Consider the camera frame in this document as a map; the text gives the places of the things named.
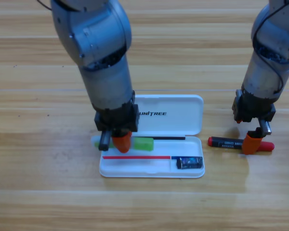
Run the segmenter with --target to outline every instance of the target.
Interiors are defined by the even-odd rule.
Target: red marker
[[[232,149],[242,149],[243,140],[241,139],[230,139],[223,137],[209,137],[208,145],[217,148],[232,148]],[[275,148],[274,144],[271,142],[262,141],[258,152],[271,152]]]

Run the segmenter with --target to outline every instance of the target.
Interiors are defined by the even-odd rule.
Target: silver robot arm
[[[118,0],[51,0],[51,5],[59,39],[78,65],[96,110],[95,123],[102,131],[99,149],[107,151],[111,137],[138,129],[126,58],[131,46],[128,17]]]
[[[254,52],[232,109],[238,123],[258,118],[260,127],[247,136],[261,141],[271,134],[273,103],[289,78],[289,0],[269,0],[255,20],[251,38]]]

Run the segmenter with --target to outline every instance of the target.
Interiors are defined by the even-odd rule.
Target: wood grain
[[[99,174],[94,110],[51,12],[0,0],[0,231],[289,231],[289,81],[271,123],[272,153],[207,146],[243,138],[231,106],[267,0],[122,0],[137,94],[204,99],[205,175],[108,179]]]

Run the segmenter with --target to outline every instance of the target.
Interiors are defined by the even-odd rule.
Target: green eraser
[[[147,137],[132,137],[133,138],[133,149],[152,151],[154,148],[154,139]]]

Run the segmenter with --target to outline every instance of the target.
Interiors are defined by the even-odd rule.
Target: black cable
[[[49,6],[46,6],[43,2],[41,2],[40,0],[37,0],[39,4],[41,4],[43,7],[45,7],[47,10],[52,11],[52,9]]]
[[[265,63],[277,74],[277,76],[278,76],[278,78],[279,78],[279,80],[280,80],[280,82],[281,82],[281,87],[280,87],[277,91],[275,91],[274,93],[280,93],[281,90],[283,90],[283,88],[284,88],[284,81],[283,81],[283,78],[281,77],[281,75],[278,73],[278,71],[276,71],[276,70],[274,69],[274,67],[272,67],[272,65],[270,65],[270,64],[262,57],[262,55],[259,54],[259,52],[258,52],[257,49],[256,49],[256,39],[257,39],[257,33],[258,33],[258,31],[259,31],[259,30],[261,29],[261,27],[264,25],[264,23],[266,22],[266,20],[268,20],[268,19],[271,18],[273,15],[275,15],[276,13],[278,13],[279,11],[281,11],[282,9],[284,9],[286,6],[289,5],[289,2],[286,3],[286,1],[284,1],[284,3],[285,3],[285,4],[284,4],[283,6],[279,7],[276,11],[274,11],[273,13],[271,13],[270,15],[268,15],[267,17],[265,17],[265,19],[263,19],[263,21],[262,21],[262,22],[259,24],[259,26],[257,27],[257,29],[256,29],[256,31],[255,31],[255,34],[254,34],[254,36],[253,36],[253,38],[252,38],[252,46],[253,46],[256,54],[258,55],[258,57],[259,57],[263,62],[265,62]]]

